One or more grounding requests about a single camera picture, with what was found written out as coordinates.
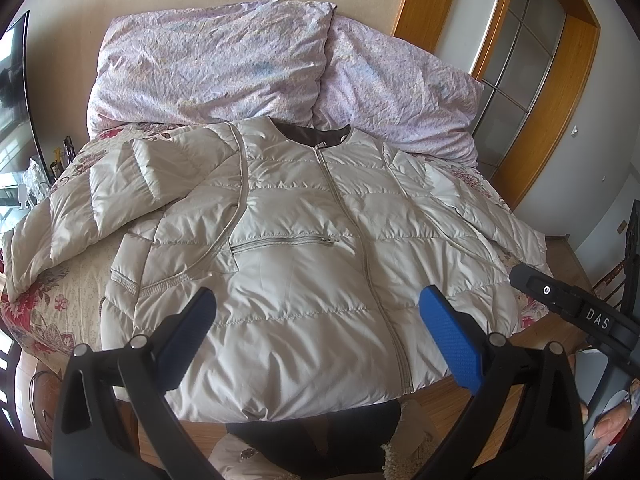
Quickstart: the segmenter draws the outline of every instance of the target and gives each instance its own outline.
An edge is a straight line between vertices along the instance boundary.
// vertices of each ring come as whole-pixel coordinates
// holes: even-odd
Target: black pants
[[[381,472],[400,419],[397,400],[328,413],[328,453],[322,456],[299,420],[227,424],[226,430],[260,451],[267,460],[303,480]]]

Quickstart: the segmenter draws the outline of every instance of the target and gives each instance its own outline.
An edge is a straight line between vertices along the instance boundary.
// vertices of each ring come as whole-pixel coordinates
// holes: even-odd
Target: purple floral pillow
[[[262,0],[114,19],[98,55],[90,136],[130,122],[212,124],[264,115],[309,126],[334,9]]]
[[[411,153],[477,165],[466,131],[482,85],[406,41],[335,16],[327,67],[314,105],[314,126],[351,124]]]

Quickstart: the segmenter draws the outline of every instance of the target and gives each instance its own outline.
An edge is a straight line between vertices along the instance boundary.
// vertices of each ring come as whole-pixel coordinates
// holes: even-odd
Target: metal screw
[[[504,346],[507,343],[507,338],[502,334],[498,334],[497,332],[491,332],[489,334],[489,343],[493,346]]]
[[[549,343],[549,350],[551,350],[552,354],[556,355],[562,355],[562,352],[564,352],[564,348],[558,341],[552,341]]]
[[[131,341],[129,341],[129,345],[131,346],[131,348],[142,348],[144,345],[146,345],[147,341],[149,341],[149,338],[146,335],[138,334],[131,338]]]
[[[76,345],[76,347],[74,348],[74,355],[76,357],[80,357],[86,354],[87,350],[90,350],[89,345],[87,345],[86,343],[80,343],[79,345]]]

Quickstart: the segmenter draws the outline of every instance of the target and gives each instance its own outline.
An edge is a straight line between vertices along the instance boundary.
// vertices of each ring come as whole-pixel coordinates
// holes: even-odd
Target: quilted jacket
[[[213,327],[167,399],[178,418],[299,418],[394,399],[447,370],[417,299],[435,284],[507,335],[492,239],[543,268],[541,234],[463,182],[351,129],[335,146],[267,117],[132,140],[37,206],[2,248],[10,300],[131,222],[102,304],[104,348],[151,333],[201,286]]]

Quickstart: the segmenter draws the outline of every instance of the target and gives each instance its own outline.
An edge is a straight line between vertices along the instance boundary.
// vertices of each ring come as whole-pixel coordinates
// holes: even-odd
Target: bed
[[[211,60],[212,49],[227,56]],[[320,130],[351,124],[509,211],[473,167],[476,152],[465,127],[478,98],[479,86],[468,74],[339,16],[327,2],[263,0],[124,16],[111,24],[98,58],[88,109],[92,140],[51,194],[87,177],[103,157],[133,139],[171,139],[185,124],[192,125],[188,131],[197,124],[269,116]],[[65,368],[80,342],[102,347],[104,291],[127,229],[46,268],[14,301],[3,293],[0,312],[8,327],[53,370]],[[518,263],[488,242],[504,272]],[[6,241],[3,247],[7,251]],[[513,294],[516,329],[546,314],[539,303]]]

